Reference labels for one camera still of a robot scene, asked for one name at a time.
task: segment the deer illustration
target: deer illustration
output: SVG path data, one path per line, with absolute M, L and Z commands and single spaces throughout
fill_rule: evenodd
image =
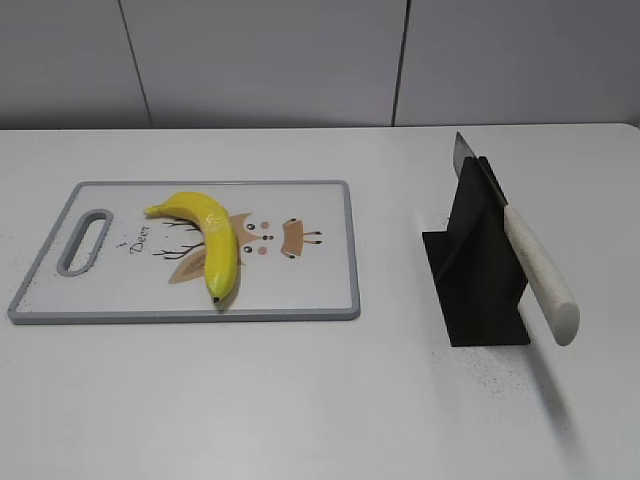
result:
M 260 240 L 269 242 L 275 239 L 275 236 L 269 233 L 256 235 L 256 233 L 254 233 L 256 231 L 256 225 L 254 223 L 247 223 L 245 225 L 245 221 L 250 215 L 251 213 L 241 213 L 229 217 L 231 224 L 236 231 L 238 248 L 242 249 L 242 251 L 247 254 L 254 252 L 254 247 L 250 244 Z M 194 223 L 186 220 L 175 220 L 163 223 L 168 225 L 169 228 L 186 227 L 186 231 L 199 230 Z M 263 231 L 268 231 L 270 226 L 269 222 L 260 223 L 260 228 Z M 284 239 L 280 252 L 290 259 L 295 259 L 302 255 L 302 249 L 305 243 L 312 245 L 319 245 L 322 243 L 322 240 L 307 240 L 305 238 L 310 235 L 322 235 L 322 233 L 319 231 L 304 232 L 302 220 L 292 218 L 282 225 L 282 230 Z M 179 250 L 162 250 L 154 253 L 153 255 L 161 256 L 165 260 L 181 260 L 169 279 L 169 283 L 181 283 L 204 275 L 205 250 L 201 247 L 204 247 L 204 242 L 199 242 L 193 245 L 181 245 Z M 267 246 L 262 245 L 257 248 L 256 252 L 258 255 L 266 255 L 268 248 Z

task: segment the deer ear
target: deer ear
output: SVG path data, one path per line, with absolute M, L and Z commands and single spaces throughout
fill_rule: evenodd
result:
M 206 252 L 204 249 L 198 250 L 191 255 L 187 255 L 178 265 L 176 271 L 169 279 L 169 283 L 182 283 L 193 280 L 204 275 L 204 260 Z

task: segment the banana tip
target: banana tip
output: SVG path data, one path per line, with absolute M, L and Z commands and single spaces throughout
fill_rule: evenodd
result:
M 147 207 L 144 209 L 144 214 L 147 217 L 154 217 L 156 215 L 160 215 L 160 209 L 162 205 L 154 205 L 153 207 Z

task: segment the knife holder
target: knife holder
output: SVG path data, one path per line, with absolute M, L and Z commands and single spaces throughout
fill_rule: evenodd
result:
M 527 277 L 504 233 L 504 197 L 492 183 L 498 186 L 487 159 L 467 157 L 447 230 L 422 233 L 453 347 L 531 342 L 518 312 Z

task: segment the cutting board handle hole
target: cutting board handle hole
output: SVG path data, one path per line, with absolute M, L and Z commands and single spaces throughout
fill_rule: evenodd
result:
M 58 261 L 60 275 L 75 277 L 91 268 L 112 220 L 113 214 L 104 209 L 91 210 L 80 217 Z

